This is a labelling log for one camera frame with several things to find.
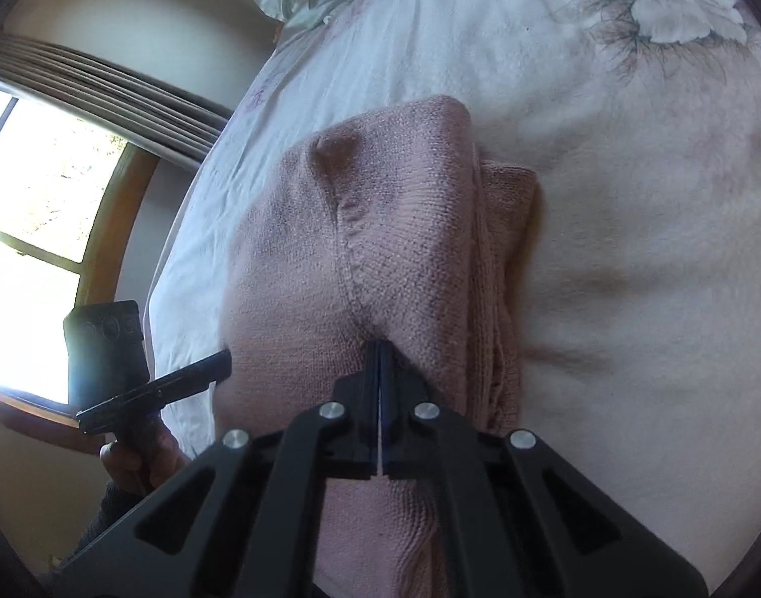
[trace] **dark sleeve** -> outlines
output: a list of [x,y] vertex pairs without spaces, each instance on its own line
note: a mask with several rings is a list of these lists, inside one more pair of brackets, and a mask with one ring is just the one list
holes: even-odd
[[142,497],[121,490],[112,481],[109,481],[106,485],[104,498],[100,502],[98,513],[87,526],[84,535],[81,536],[78,545],[76,545],[76,550],[62,561],[58,569],[40,575],[40,583],[48,590],[48,593],[51,593],[53,583],[56,577],[63,573],[64,567],[140,501],[142,501]]

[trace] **window frame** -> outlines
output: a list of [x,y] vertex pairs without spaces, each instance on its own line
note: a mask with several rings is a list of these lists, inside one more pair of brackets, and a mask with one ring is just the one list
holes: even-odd
[[[18,102],[13,96],[0,116],[0,131]],[[0,242],[21,253],[79,275],[75,305],[115,300],[128,239],[159,157],[127,143],[92,221],[80,263],[0,231]],[[104,437],[84,434],[77,408],[0,386],[0,424],[51,445],[98,454]]]

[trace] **human hand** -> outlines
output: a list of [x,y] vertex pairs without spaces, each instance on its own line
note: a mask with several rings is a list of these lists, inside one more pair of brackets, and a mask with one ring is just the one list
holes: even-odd
[[[160,420],[156,421],[154,435],[155,443],[148,448],[152,452],[148,469],[151,486],[158,488],[182,469],[189,459],[178,448],[178,441]],[[134,449],[119,441],[107,443],[100,448],[100,461],[118,488],[140,497],[145,494],[144,484],[138,474],[143,459]]]

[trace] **knit fabric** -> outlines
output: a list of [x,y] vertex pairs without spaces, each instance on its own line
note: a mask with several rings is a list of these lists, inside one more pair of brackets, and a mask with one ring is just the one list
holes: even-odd
[[[513,428],[517,352],[505,269],[535,189],[478,157],[439,96],[361,115],[283,157],[230,255],[222,336],[233,374],[217,431],[283,429],[389,339],[480,430]],[[334,597],[444,595],[435,506],[413,481],[327,484],[315,579]]]

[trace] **bed sheet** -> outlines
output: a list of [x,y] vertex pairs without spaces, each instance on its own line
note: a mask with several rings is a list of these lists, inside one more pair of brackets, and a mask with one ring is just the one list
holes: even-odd
[[[222,346],[228,245],[285,149],[447,94],[537,173],[509,289],[521,425],[717,587],[761,530],[761,31],[739,0],[351,0],[280,46],[148,307],[157,375]],[[194,455],[208,395],[164,417]]]

